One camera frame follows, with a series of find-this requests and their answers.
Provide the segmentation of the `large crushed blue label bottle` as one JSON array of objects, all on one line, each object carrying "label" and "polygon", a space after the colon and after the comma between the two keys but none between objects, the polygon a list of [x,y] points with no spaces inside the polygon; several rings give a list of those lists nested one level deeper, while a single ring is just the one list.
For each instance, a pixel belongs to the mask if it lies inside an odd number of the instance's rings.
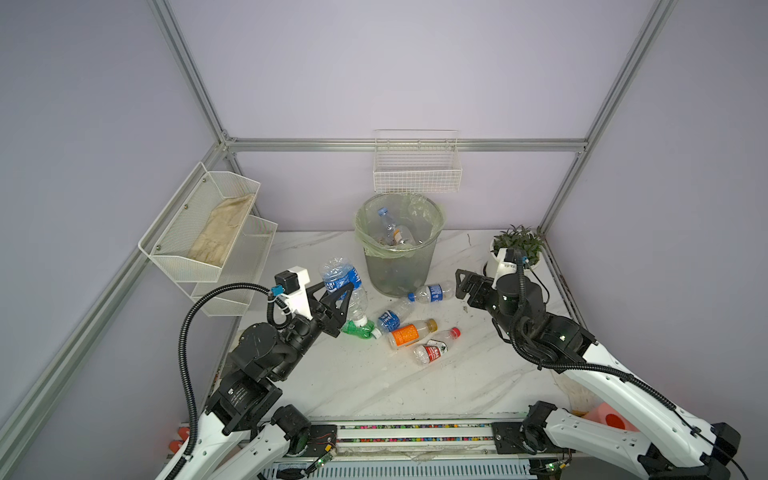
[{"label": "large crushed blue label bottle", "polygon": [[385,238],[391,246],[415,246],[417,240],[410,228],[399,223],[386,207],[378,210],[379,218],[385,229]]}]

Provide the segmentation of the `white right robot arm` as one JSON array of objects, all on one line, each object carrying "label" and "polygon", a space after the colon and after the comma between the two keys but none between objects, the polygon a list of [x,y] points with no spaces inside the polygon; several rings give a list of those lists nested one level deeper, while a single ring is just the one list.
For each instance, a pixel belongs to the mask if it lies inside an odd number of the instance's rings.
[{"label": "white right robot arm", "polygon": [[677,406],[624,367],[577,322],[544,309],[521,272],[492,279],[459,269],[456,296],[487,312],[499,337],[540,370],[563,375],[596,394],[634,432],[578,417],[546,401],[529,407],[517,433],[502,442],[536,455],[577,451],[640,479],[728,479],[741,436],[727,423],[709,423]]}]

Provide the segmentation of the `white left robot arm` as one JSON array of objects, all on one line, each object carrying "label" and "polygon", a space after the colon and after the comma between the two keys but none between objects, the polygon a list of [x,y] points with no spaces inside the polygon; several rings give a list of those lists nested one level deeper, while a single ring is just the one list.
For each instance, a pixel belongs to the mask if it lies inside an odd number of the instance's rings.
[{"label": "white left robot arm", "polygon": [[[183,446],[161,471],[162,479],[250,479],[286,455],[315,452],[310,440],[312,424],[293,405],[278,406],[282,391],[277,382],[295,369],[320,334],[340,334],[347,321],[353,288],[345,285],[332,293],[315,296],[322,283],[294,291],[297,300],[308,303],[301,313],[261,285],[247,282],[226,284],[199,299],[183,320],[178,360],[189,411],[189,435]],[[187,359],[187,340],[195,315],[215,297],[235,290],[250,290],[267,296],[279,307],[283,323],[274,320],[248,328],[232,351],[234,369],[198,409]]]}]

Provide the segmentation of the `blue label bottle near bin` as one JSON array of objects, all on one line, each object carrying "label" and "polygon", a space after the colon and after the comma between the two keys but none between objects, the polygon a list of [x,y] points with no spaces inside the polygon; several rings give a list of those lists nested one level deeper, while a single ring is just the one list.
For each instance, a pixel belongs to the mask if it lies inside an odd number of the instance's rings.
[{"label": "blue label bottle near bin", "polygon": [[409,293],[407,299],[417,303],[435,303],[449,300],[455,296],[455,282],[444,281],[435,284],[423,285],[415,292]]}]

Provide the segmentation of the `green lined trash bin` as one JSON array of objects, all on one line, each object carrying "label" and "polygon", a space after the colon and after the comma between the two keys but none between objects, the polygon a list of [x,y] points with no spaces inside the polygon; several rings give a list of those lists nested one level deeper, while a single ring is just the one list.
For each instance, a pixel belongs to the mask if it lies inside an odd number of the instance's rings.
[{"label": "green lined trash bin", "polygon": [[373,287],[403,297],[424,285],[444,225],[442,208],[421,194],[385,193],[365,201],[354,226]]}]

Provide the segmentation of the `green soda bottle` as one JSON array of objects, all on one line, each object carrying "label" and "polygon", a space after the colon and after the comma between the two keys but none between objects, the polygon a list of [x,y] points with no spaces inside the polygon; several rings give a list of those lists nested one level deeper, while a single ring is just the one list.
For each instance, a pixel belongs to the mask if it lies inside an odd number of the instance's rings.
[{"label": "green soda bottle", "polygon": [[379,339],[382,332],[373,321],[367,320],[364,325],[358,325],[353,321],[348,321],[341,329],[347,335],[352,335],[360,339]]}]

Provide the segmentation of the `small blue label bottle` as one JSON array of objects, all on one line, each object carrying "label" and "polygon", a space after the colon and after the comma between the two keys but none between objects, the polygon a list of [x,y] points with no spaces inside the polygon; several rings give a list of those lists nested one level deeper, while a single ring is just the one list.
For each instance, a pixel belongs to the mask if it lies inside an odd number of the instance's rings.
[{"label": "small blue label bottle", "polygon": [[374,319],[373,337],[378,339],[384,334],[399,329],[413,313],[415,306],[415,302],[408,298],[400,299],[386,306]]}]

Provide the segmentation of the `potted green succulent plant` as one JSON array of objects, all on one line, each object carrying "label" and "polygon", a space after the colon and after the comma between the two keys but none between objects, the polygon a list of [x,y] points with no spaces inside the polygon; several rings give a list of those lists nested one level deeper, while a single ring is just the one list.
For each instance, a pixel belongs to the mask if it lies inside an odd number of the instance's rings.
[{"label": "potted green succulent plant", "polygon": [[527,259],[526,266],[533,268],[539,263],[543,247],[544,241],[537,230],[522,225],[510,225],[493,238],[490,252],[496,256],[502,248],[509,251],[522,250]]}]

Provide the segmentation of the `red white label bottle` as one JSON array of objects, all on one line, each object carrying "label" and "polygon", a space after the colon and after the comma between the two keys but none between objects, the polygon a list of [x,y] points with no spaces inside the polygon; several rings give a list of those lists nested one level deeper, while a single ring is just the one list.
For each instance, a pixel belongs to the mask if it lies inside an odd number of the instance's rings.
[{"label": "red white label bottle", "polygon": [[461,330],[453,327],[436,332],[429,340],[413,348],[415,360],[422,365],[433,363],[443,357],[461,337]]}]

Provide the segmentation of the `orange label bottle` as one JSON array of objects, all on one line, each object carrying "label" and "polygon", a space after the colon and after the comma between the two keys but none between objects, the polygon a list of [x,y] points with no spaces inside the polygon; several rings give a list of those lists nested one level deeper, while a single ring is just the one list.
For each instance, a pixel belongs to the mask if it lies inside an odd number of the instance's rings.
[{"label": "orange label bottle", "polygon": [[390,347],[397,350],[415,344],[437,330],[438,324],[434,319],[420,320],[390,332],[387,339]]}]

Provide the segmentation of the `beige cloth in shelf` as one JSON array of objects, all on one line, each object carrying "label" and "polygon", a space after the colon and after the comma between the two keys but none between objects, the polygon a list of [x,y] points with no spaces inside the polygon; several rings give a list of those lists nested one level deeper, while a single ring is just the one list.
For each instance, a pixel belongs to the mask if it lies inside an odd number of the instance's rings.
[{"label": "beige cloth in shelf", "polygon": [[188,257],[204,264],[223,267],[255,198],[255,194],[228,198],[216,206],[192,244]]}]

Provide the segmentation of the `white two-tier mesh shelf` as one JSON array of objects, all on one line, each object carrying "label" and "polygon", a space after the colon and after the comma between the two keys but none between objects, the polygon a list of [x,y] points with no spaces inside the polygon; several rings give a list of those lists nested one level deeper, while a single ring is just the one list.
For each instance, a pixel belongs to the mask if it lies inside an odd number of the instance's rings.
[{"label": "white two-tier mesh shelf", "polygon": [[190,300],[260,280],[277,224],[258,216],[261,184],[198,164],[138,242]]}]

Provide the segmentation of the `pink watering can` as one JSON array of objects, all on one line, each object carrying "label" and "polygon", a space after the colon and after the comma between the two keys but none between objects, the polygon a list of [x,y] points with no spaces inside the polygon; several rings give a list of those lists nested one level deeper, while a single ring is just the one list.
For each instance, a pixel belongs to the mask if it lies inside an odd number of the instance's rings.
[{"label": "pink watering can", "polygon": [[594,407],[583,418],[615,429],[638,432],[629,420],[605,402]]}]

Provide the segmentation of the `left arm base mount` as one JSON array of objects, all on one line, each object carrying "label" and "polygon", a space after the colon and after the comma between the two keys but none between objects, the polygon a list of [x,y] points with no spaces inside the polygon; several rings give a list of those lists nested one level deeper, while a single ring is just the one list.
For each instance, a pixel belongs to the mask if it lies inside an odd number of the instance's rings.
[{"label": "left arm base mount", "polygon": [[338,429],[334,425],[311,425],[298,433],[288,434],[280,426],[264,423],[251,432],[244,448],[247,457],[271,458],[317,457],[327,446],[336,443]]}]

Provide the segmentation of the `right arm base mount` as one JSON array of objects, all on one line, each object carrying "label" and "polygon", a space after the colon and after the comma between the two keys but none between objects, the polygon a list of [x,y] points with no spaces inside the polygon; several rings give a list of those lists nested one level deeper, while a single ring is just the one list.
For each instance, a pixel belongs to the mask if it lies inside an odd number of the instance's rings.
[{"label": "right arm base mount", "polygon": [[546,433],[546,421],[509,421],[491,424],[492,439],[498,454],[572,454],[555,445]]}]

